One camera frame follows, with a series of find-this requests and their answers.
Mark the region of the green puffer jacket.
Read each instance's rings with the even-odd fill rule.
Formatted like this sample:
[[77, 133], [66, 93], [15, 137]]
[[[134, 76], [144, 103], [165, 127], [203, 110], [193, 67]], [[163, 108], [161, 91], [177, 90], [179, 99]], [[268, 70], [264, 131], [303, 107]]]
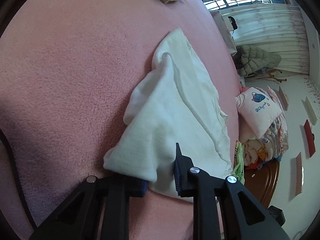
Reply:
[[270, 53], [256, 46], [237, 46], [233, 60], [240, 76], [248, 76], [262, 69], [276, 68], [281, 62], [281, 56]]

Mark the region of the pink embroidered pillow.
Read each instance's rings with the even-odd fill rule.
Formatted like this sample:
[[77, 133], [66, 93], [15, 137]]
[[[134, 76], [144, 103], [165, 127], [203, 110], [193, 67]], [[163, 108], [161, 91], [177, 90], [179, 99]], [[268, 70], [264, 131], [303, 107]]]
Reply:
[[282, 113], [281, 108], [268, 95], [254, 87], [236, 96], [235, 104], [258, 139]]

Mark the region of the white window curtain right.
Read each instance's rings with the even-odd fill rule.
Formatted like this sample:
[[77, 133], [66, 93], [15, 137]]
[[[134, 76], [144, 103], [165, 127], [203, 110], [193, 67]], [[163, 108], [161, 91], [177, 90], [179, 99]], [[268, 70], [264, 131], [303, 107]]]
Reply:
[[279, 70], [309, 74], [310, 55], [302, 12], [291, 4], [251, 4], [223, 9], [235, 19], [237, 46], [256, 46], [281, 56]]

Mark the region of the pink bed sheet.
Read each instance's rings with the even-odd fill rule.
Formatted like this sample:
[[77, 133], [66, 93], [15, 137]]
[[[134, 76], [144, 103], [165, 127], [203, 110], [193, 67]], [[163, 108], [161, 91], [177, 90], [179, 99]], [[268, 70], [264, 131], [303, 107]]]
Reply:
[[181, 28], [238, 138], [240, 82], [201, 0], [27, 0], [1, 36], [1, 130], [41, 224], [120, 139], [132, 90], [159, 42]]

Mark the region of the red wall shelf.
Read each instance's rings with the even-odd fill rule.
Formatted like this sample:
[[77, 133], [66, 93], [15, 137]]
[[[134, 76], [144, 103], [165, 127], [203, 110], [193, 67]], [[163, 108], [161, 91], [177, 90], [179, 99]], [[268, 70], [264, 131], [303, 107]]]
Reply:
[[304, 131], [305, 131], [306, 140], [308, 144], [309, 157], [312, 157], [316, 152], [315, 136], [312, 133], [310, 122], [308, 120], [305, 121]]

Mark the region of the white box on table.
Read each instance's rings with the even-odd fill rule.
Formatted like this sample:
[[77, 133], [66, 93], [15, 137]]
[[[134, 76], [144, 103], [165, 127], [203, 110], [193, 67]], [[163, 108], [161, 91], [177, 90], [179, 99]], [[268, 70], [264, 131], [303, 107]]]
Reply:
[[235, 31], [236, 29], [238, 29], [238, 25], [236, 23], [235, 18], [233, 18], [232, 16], [228, 16], [228, 19], [230, 21], [231, 27], [232, 27], [232, 31]]

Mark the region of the small table with cloth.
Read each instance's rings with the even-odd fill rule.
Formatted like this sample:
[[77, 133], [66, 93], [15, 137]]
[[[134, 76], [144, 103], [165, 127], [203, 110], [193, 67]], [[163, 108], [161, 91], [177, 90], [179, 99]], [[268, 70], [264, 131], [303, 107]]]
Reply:
[[224, 17], [218, 10], [210, 11], [212, 18], [214, 19], [219, 32], [228, 48], [231, 56], [237, 53], [236, 45], [232, 37], [232, 31], [234, 30], [231, 21], [228, 17]]

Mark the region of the wooden coat rack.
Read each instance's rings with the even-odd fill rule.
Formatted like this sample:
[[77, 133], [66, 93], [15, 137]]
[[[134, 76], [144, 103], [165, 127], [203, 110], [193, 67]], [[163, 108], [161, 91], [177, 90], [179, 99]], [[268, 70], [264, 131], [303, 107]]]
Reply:
[[287, 78], [277, 77], [278, 74], [282, 74], [282, 70], [274, 68], [261, 68], [256, 72], [253, 72], [245, 77], [246, 81], [259, 80], [259, 79], [271, 79], [278, 83], [286, 82]]

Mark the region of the pink wall shelf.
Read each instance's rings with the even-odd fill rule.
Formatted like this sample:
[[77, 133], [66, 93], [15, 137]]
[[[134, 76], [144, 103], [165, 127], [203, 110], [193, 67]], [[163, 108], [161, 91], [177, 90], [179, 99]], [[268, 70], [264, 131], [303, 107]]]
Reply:
[[289, 98], [287, 97], [286, 93], [282, 90], [282, 88], [279, 86], [278, 89], [279, 98], [281, 100], [281, 104], [283, 106], [283, 109], [285, 111], [288, 111], [289, 109]]

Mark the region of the dark wooden headboard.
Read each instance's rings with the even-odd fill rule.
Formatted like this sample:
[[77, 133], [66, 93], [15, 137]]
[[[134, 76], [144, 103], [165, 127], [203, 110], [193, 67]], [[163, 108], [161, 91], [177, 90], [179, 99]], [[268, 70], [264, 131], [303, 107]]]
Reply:
[[245, 169], [245, 187], [268, 209], [279, 176], [280, 162], [271, 160], [261, 169]]

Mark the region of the folded cartoon quilt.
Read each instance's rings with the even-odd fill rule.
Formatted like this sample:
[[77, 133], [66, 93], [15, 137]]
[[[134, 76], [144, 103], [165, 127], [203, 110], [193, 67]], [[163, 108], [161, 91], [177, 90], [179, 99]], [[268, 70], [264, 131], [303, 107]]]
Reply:
[[[250, 87], [243, 87], [242, 92]], [[255, 169], [273, 159], [281, 161], [284, 153], [289, 149], [288, 124], [280, 100], [270, 87], [267, 90], [256, 88], [268, 95], [280, 108], [282, 113], [272, 122], [265, 134], [258, 139], [239, 114], [239, 141], [244, 147], [244, 166]]]

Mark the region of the white wall shelf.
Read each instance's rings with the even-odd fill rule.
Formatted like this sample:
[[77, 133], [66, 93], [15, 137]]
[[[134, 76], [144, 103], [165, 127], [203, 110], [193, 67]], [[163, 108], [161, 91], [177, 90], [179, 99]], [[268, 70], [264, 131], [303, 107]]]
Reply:
[[305, 105], [306, 112], [308, 114], [308, 117], [309, 117], [312, 125], [315, 126], [317, 124], [317, 120], [318, 120], [317, 115], [316, 115], [316, 113], [313, 109], [313, 106], [307, 96], [305, 97], [304, 105]]

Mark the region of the white university sweatshirt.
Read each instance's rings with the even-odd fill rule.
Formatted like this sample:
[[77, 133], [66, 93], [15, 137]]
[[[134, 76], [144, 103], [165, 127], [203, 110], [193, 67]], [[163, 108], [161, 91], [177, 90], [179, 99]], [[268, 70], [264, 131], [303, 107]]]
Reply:
[[148, 182], [152, 191], [176, 198], [176, 148], [211, 176], [232, 173], [228, 116], [210, 76], [180, 28], [157, 47], [152, 70], [133, 90], [119, 142], [104, 168]]

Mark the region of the green crumpled shirt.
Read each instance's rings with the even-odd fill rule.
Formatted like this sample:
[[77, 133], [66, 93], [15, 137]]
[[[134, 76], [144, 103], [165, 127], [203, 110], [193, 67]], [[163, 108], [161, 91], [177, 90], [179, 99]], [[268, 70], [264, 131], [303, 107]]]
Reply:
[[244, 148], [241, 142], [235, 143], [234, 154], [234, 168], [232, 176], [234, 176], [242, 185], [245, 184], [245, 172], [244, 172]]

